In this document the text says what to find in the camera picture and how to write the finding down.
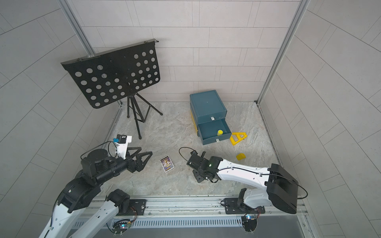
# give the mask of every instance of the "marble floor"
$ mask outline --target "marble floor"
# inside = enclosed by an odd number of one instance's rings
[[[278,163],[273,147],[266,132],[261,115],[253,102],[224,102],[227,108],[226,123],[232,132],[246,132],[248,137],[233,146],[230,140],[202,145],[195,132],[190,114],[189,102],[153,102],[163,116],[150,110],[147,121],[140,123],[142,139],[139,140],[133,114],[127,118],[125,108],[112,134],[132,136],[129,147],[142,147],[142,152],[152,151],[153,156],[141,172],[125,171],[110,179],[102,186],[99,195],[107,195],[119,188],[130,195],[237,195],[248,185],[234,181],[209,181],[197,183],[192,169],[180,156],[180,147],[195,149],[199,155],[206,151],[205,157],[219,156],[235,163],[255,167],[270,167]],[[147,105],[139,102],[145,115]],[[190,157],[190,149],[181,149],[183,156]],[[236,155],[244,153],[246,158],[238,161]],[[164,172],[160,159],[169,155],[174,169]]]

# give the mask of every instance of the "teal drawer cabinet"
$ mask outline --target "teal drawer cabinet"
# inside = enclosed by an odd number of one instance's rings
[[[225,117],[227,110],[215,90],[190,95],[190,110],[203,145],[229,139],[232,135]]]

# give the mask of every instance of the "tripod leg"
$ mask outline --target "tripod leg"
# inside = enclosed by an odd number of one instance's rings
[[[131,102],[131,105],[132,105],[132,111],[134,112],[134,117],[135,117],[135,122],[136,122],[136,128],[137,128],[137,130],[138,130],[139,139],[141,140],[141,139],[142,139],[142,136],[141,136],[141,134],[140,134],[139,124],[138,124],[138,118],[136,117],[136,111],[135,111],[134,103]]]
[[[148,105],[150,105],[155,111],[157,111],[161,116],[163,115],[159,110],[156,109],[156,107],[154,107],[151,103],[149,103],[147,100],[145,100],[142,96],[140,96],[138,93],[136,93],[136,95],[139,96],[139,98],[141,98],[144,102],[146,102]]]
[[[127,118],[130,118],[130,97],[127,97]]]

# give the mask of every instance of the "open drawer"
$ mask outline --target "open drawer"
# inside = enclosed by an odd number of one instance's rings
[[[223,134],[217,136],[218,130],[222,130]],[[229,139],[232,135],[229,127],[226,124],[225,119],[214,120],[199,124],[199,136],[203,145],[207,145],[213,142],[223,141]]]

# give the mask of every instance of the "yellow triangular object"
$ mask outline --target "yellow triangular object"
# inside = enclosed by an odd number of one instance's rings
[[[234,141],[233,135],[237,136],[237,138],[238,138],[237,141]],[[233,145],[236,145],[236,144],[238,144],[238,142],[243,141],[243,139],[245,139],[246,137],[247,137],[247,135],[245,132],[232,132],[232,136],[230,137],[230,142]]]

